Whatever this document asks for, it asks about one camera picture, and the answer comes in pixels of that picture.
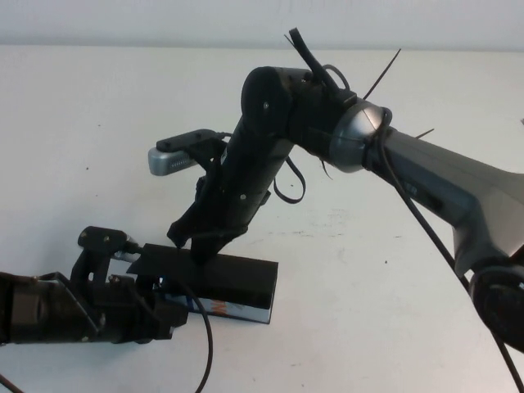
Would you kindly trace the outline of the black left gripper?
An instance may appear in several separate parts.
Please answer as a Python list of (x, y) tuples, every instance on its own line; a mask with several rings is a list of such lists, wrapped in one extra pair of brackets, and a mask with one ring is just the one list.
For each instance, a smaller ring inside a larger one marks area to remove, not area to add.
[(168, 300), (162, 277), (113, 276), (101, 287), (81, 284), (77, 292), (88, 317), (63, 286), (52, 300), (52, 339), (56, 342), (148, 343), (169, 340), (187, 322), (187, 309)]

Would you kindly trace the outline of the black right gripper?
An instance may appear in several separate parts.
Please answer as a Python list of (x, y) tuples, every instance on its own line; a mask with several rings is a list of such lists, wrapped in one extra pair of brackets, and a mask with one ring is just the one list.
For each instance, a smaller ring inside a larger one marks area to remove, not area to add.
[(192, 239), (191, 257), (198, 264), (213, 259), (246, 232), (292, 148), (284, 138), (233, 135), (216, 178), (201, 193), (196, 213), (186, 212), (173, 222), (167, 238), (177, 248)]

